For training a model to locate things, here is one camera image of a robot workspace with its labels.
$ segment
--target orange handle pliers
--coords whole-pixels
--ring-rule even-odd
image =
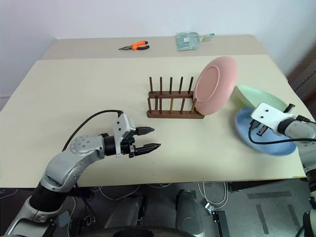
[[[132,45],[128,45],[128,46],[125,46],[123,48],[119,48],[119,50],[144,50],[144,49],[148,49],[149,48],[149,45],[147,45],[148,42],[147,41],[139,41],[137,43],[132,43]]]

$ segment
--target gray floor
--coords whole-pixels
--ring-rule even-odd
[[[131,192],[135,187],[104,187],[103,191],[108,196],[116,198]],[[206,236],[219,236],[212,217],[203,208],[205,200],[200,195],[196,183],[172,184],[163,189],[142,185],[138,192],[144,194],[148,200],[146,216],[142,225],[174,227],[176,195],[181,189],[196,190],[197,198],[201,203]],[[15,191],[15,189],[5,190],[5,194]],[[220,200],[224,193],[221,183],[207,185],[206,190],[208,197],[214,201]],[[24,200],[31,193],[31,191],[19,190],[13,196],[0,199],[0,235],[4,234]],[[226,212],[231,237],[295,236],[299,226],[302,225],[303,213],[311,208],[308,196],[308,184],[300,180],[281,181],[229,193],[229,201],[223,210]],[[100,226],[103,226],[119,201],[108,200],[100,192],[96,192],[94,199],[89,203],[99,217]],[[63,210],[71,211],[72,207],[72,199],[67,198]],[[82,201],[77,198],[74,216],[83,214],[83,210]],[[66,237],[66,227],[57,228],[55,236]]]

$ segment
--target beige table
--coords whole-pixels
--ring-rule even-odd
[[[91,114],[105,109],[122,109],[135,120],[136,126],[156,129],[136,137],[136,145],[155,142],[161,143],[161,147],[135,158],[105,157],[88,167],[79,180],[81,186],[304,176],[297,151],[274,157],[257,152],[241,141],[234,117],[244,105],[234,93],[220,111],[204,119],[147,118],[149,76],[153,77],[155,89],[159,88],[160,76],[166,90],[170,76],[174,78],[174,87],[179,85],[180,76],[184,76],[182,88],[187,88],[191,76],[195,77],[195,83],[204,66],[223,54],[141,57],[140,52],[131,53],[137,56],[86,58],[81,55],[77,59],[46,58],[34,64],[0,114],[0,187],[35,187],[47,163],[60,152],[77,126]],[[264,50],[258,54],[232,53],[231,56],[238,65],[238,83],[277,95],[286,103],[296,105],[295,114],[311,118]],[[115,118],[114,114],[100,115],[77,135],[112,134]]]

